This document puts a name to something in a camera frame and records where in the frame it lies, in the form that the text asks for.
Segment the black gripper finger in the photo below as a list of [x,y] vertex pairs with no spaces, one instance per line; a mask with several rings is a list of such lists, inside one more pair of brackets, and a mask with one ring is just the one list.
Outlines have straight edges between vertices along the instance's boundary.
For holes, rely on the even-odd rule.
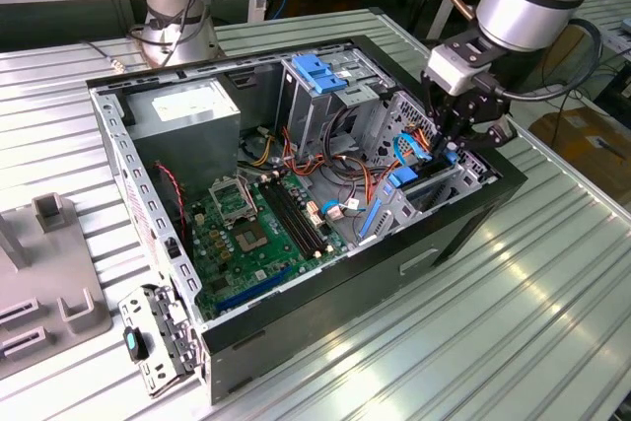
[[469,119],[456,119],[446,130],[445,157],[450,161],[456,160],[458,151],[495,149],[517,137],[517,130],[507,116],[494,120],[483,132],[475,131],[472,125]]
[[440,123],[441,116],[435,108],[433,101],[433,83],[425,72],[422,72],[420,75],[420,85],[423,92],[423,103],[425,107],[425,112],[429,119],[432,121],[435,128],[435,133],[431,140],[430,150],[432,156],[434,158],[438,158],[443,153],[443,150],[445,148],[444,138],[442,134],[442,125]]

